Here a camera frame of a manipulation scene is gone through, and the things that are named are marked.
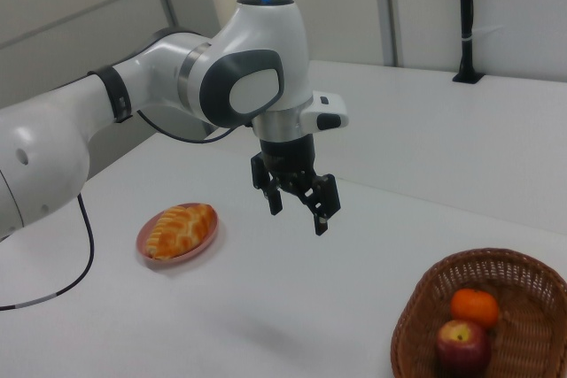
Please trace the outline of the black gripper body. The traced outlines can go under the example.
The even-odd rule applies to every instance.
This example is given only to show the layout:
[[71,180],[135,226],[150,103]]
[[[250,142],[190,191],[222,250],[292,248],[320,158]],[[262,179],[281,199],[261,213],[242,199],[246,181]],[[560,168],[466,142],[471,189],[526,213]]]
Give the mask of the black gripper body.
[[268,172],[287,192],[306,193],[315,177],[315,143],[305,135],[283,143],[260,141],[261,156]]

